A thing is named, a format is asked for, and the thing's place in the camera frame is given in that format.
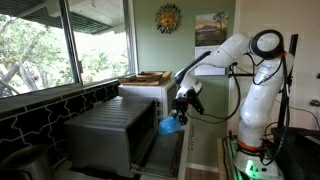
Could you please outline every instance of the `oven door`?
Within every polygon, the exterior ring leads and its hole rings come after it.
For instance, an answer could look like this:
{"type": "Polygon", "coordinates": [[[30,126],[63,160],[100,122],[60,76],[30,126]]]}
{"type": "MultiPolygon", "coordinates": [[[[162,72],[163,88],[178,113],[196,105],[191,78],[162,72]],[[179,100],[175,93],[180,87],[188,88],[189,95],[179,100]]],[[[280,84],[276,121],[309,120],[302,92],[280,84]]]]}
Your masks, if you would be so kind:
{"type": "Polygon", "coordinates": [[[140,160],[131,163],[131,172],[160,179],[177,179],[183,138],[184,131],[155,134],[148,150],[138,158],[140,160]]]}

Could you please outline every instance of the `wall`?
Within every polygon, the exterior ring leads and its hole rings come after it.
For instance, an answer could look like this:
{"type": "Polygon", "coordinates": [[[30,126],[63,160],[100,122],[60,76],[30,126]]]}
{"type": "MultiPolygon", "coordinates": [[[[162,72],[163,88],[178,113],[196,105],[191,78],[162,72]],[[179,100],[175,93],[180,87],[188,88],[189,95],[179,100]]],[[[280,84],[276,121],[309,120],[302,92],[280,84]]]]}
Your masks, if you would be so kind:
{"type": "MultiPolygon", "coordinates": [[[[230,36],[233,34],[234,8],[235,0],[134,1],[139,72],[166,70],[172,71],[172,75],[174,75],[196,58],[194,55],[195,15],[227,11],[229,13],[228,36],[230,36]],[[182,25],[172,34],[161,34],[156,28],[155,17],[160,6],[167,3],[176,4],[181,9],[182,25]]],[[[221,117],[227,116],[228,77],[198,76],[197,78],[203,83],[203,90],[199,98],[205,113],[221,117]]],[[[191,115],[200,117],[196,112],[192,112],[191,115]]],[[[201,118],[217,121],[217,119],[209,117],[201,116],[201,118]]],[[[202,152],[206,150],[196,156],[193,154],[191,161],[204,166],[217,167],[216,138],[226,135],[226,123],[210,125],[192,118],[189,120],[196,126],[195,136],[202,138],[201,142],[195,142],[194,147],[202,149],[202,152]]]]}
{"type": "MultiPolygon", "coordinates": [[[[284,37],[285,50],[289,50],[290,37],[298,34],[298,45],[293,68],[293,84],[290,93],[290,106],[308,110],[318,116],[319,108],[309,102],[320,98],[319,73],[320,51],[320,1],[318,0],[237,0],[235,32],[243,32],[253,37],[265,29],[275,29],[284,37]]],[[[239,60],[239,67],[251,72],[251,62],[239,60]]],[[[251,79],[240,78],[242,97],[246,96],[251,79]]],[[[235,100],[234,89],[231,101],[235,100]]],[[[279,103],[275,103],[270,122],[278,120],[279,103]]],[[[317,129],[315,118],[308,112],[290,109],[290,126],[317,129]]],[[[229,121],[228,129],[237,131],[238,118],[229,121]]]]}
{"type": "Polygon", "coordinates": [[[51,165],[68,153],[63,123],[118,95],[118,81],[52,97],[0,113],[0,162],[32,144],[48,146],[51,165]]]}

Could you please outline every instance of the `robotic arm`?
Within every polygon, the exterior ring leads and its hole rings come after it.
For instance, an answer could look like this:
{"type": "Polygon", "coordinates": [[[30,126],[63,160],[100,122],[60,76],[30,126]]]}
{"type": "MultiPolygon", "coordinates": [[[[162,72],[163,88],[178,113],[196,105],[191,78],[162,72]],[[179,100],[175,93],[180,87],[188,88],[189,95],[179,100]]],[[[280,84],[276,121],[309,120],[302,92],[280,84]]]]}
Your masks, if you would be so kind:
{"type": "Polygon", "coordinates": [[[198,98],[202,83],[191,75],[191,71],[202,64],[227,68],[245,53],[265,60],[260,65],[240,108],[238,152],[234,159],[234,165],[254,179],[278,179],[281,174],[275,163],[270,165],[268,171],[263,172],[265,174],[258,176],[254,170],[265,168],[265,164],[260,163],[264,128],[275,98],[281,90],[283,79],[287,78],[283,72],[290,71],[293,66],[293,56],[284,51],[283,44],[282,35],[275,30],[262,31],[252,39],[242,33],[237,33],[227,39],[218,49],[203,53],[175,75],[175,81],[180,85],[180,89],[173,100],[173,117],[179,119],[181,124],[186,124],[185,112],[188,104],[191,104],[200,114],[203,114],[204,111],[198,98]]]}
{"type": "Polygon", "coordinates": [[[185,111],[191,104],[197,112],[203,114],[204,108],[198,98],[202,83],[191,75],[196,67],[207,64],[214,67],[226,68],[246,52],[250,39],[242,33],[237,33],[227,39],[213,52],[207,51],[175,75],[176,84],[180,86],[176,99],[172,101],[173,117],[178,118],[182,125],[187,123],[185,111]]]}

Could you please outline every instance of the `green wall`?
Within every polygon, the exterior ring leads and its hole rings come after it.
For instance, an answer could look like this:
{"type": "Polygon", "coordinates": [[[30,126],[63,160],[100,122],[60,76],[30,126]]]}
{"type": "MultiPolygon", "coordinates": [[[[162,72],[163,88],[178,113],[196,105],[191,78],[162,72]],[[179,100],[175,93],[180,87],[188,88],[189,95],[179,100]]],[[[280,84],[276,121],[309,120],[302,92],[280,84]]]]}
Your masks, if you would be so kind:
{"type": "MultiPolygon", "coordinates": [[[[194,56],[195,16],[224,11],[229,13],[229,37],[233,34],[235,0],[134,0],[139,72],[165,70],[172,71],[174,76],[177,71],[196,58],[194,56]],[[156,12],[160,6],[167,3],[176,4],[182,14],[182,24],[172,34],[162,34],[157,30],[155,23],[156,12]]],[[[203,83],[199,98],[205,113],[227,116],[229,78],[227,76],[197,76],[197,78],[203,83]]],[[[197,116],[197,113],[193,111],[192,115],[197,116]]],[[[213,120],[203,116],[197,117],[213,120]]],[[[198,120],[191,121],[195,125],[195,133],[198,133],[197,141],[201,141],[195,143],[195,146],[207,152],[193,154],[190,161],[195,164],[218,167],[216,138],[226,135],[226,123],[208,125],[198,120]]]]}

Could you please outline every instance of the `black cable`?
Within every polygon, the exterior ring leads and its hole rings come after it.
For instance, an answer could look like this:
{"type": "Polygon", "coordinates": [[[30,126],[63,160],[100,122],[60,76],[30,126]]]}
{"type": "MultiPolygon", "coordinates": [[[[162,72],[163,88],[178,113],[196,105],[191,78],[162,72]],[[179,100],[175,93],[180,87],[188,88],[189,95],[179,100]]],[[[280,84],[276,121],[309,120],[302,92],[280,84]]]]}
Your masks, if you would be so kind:
{"type": "Polygon", "coordinates": [[[273,124],[277,124],[278,122],[272,122],[272,123],[270,123],[270,124],[268,124],[267,126],[266,126],[266,128],[264,129],[264,137],[265,137],[265,139],[267,140],[267,141],[269,141],[269,139],[267,138],[267,130],[268,130],[268,128],[270,127],[270,126],[272,126],[273,124]]]}
{"type": "Polygon", "coordinates": [[[227,139],[229,138],[230,136],[227,136],[227,137],[224,137],[222,139],[222,149],[223,149],[223,165],[224,165],[224,168],[226,170],[226,176],[227,176],[227,180],[229,180],[229,172],[228,172],[228,168],[227,168],[227,162],[226,162],[226,149],[224,147],[224,142],[227,142],[227,139]]]}
{"type": "Polygon", "coordinates": [[[281,60],[278,68],[277,68],[271,75],[268,75],[267,78],[263,79],[262,81],[260,81],[260,82],[258,82],[258,83],[256,83],[256,82],[254,81],[254,76],[252,76],[252,82],[253,82],[253,84],[255,84],[255,85],[261,85],[262,83],[267,82],[269,79],[271,79],[271,78],[279,71],[282,63],[283,63],[283,61],[281,60]]]}
{"type": "Polygon", "coordinates": [[[300,108],[295,108],[295,107],[292,107],[292,106],[289,106],[291,109],[294,109],[294,110],[298,110],[298,111],[304,111],[304,112],[308,112],[310,113],[313,117],[314,117],[314,120],[316,121],[317,125],[318,125],[318,128],[319,128],[319,131],[320,131],[320,124],[319,124],[319,121],[318,121],[318,118],[316,117],[316,115],[314,115],[311,111],[308,111],[308,110],[305,110],[305,109],[300,109],[300,108]]]}
{"type": "Polygon", "coordinates": [[[186,111],[186,114],[191,117],[192,119],[196,119],[196,120],[199,120],[199,121],[202,121],[202,122],[205,122],[205,123],[208,123],[208,124],[220,124],[220,123],[223,123],[225,122],[226,120],[222,120],[222,121],[218,121],[218,122],[212,122],[212,121],[206,121],[204,119],[201,119],[201,118],[197,118],[197,117],[194,117],[194,116],[191,116],[187,111],[186,111]]]}
{"type": "MultiPolygon", "coordinates": [[[[234,78],[234,82],[236,84],[236,88],[237,88],[237,92],[238,92],[238,99],[237,99],[237,105],[235,107],[235,109],[233,110],[233,112],[227,116],[227,117],[218,117],[218,116],[214,116],[214,115],[210,115],[210,114],[203,114],[204,116],[209,116],[209,117],[213,117],[213,118],[216,118],[216,119],[223,119],[223,121],[219,121],[219,122],[216,122],[216,123],[212,123],[212,124],[218,124],[218,123],[222,123],[228,119],[230,119],[233,115],[235,115],[239,109],[239,106],[240,106],[240,102],[241,102],[241,92],[240,92],[240,85],[239,85],[239,82],[238,82],[238,79],[237,77],[235,76],[234,74],[234,69],[233,69],[234,66],[230,66],[231,68],[231,73],[232,73],[232,76],[234,78]]],[[[204,122],[207,122],[207,123],[210,123],[209,121],[205,121],[205,120],[202,120],[202,119],[199,119],[199,118],[196,118],[198,120],[201,120],[201,121],[204,121],[204,122]]]]}
{"type": "MultiPolygon", "coordinates": [[[[282,54],[282,57],[281,57],[281,61],[282,61],[282,64],[283,64],[283,79],[284,79],[284,83],[283,83],[283,90],[282,90],[282,93],[284,95],[284,100],[285,100],[285,103],[287,104],[287,107],[289,107],[289,95],[287,94],[288,93],[288,86],[287,86],[287,75],[288,75],[288,70],[287,70],[287,64],[286,64],[286,59],[285,59],[285,56],[284,54],[282,54]]],[[[276,153],[271,157],[271,158],[264,158],[261,156],[260,158],[260,161],[261,161],[261,164],[263,164],[264,166],[268,166],[270,165],[275,159],[276,157],[278,156],[278,154],[280,153],[280,150],[282,149],[282,146],[286,140],[286,137],[287,137],[287,131],[288,131],[288,127],[289,127],[289,124],[290,124],[290,108],[286,108],[286,125],[284,127],[284,132],[282,134],[282,137],[281,137],[281,140],[280,140],[280,143],[279,143],[279,146],[278,146],[278,149],[276,151],[276,153]],[[268,163],[264,163],[263,160],[264,159],[268,159],[270,160],[268,163]]]]}
{"type": "Polygon", "coordinates": [[[246,71],[246,70],[244,70],[244,69],[240,68],[239,66],[235,66],[235,67],[236,67],[236,68],[238,68],[238,69],[240,69],[241,71],[245,72],[246,74],[251,74],[250,72],[248,72],[248,71],[246,71]]]}
{"type": "Polygon", "coordinates": [[[265,59],[262,59],[258,64],[256,64],[256,63],[253,61],[253,58],[252,58],[251,54],[245,53],[244,55],[247,55],[247,56],[250,57],[251,62],[252,62],[252,64],[253,64],[254,66],[259,66],[263,61],[265,61],[265,59]]]}

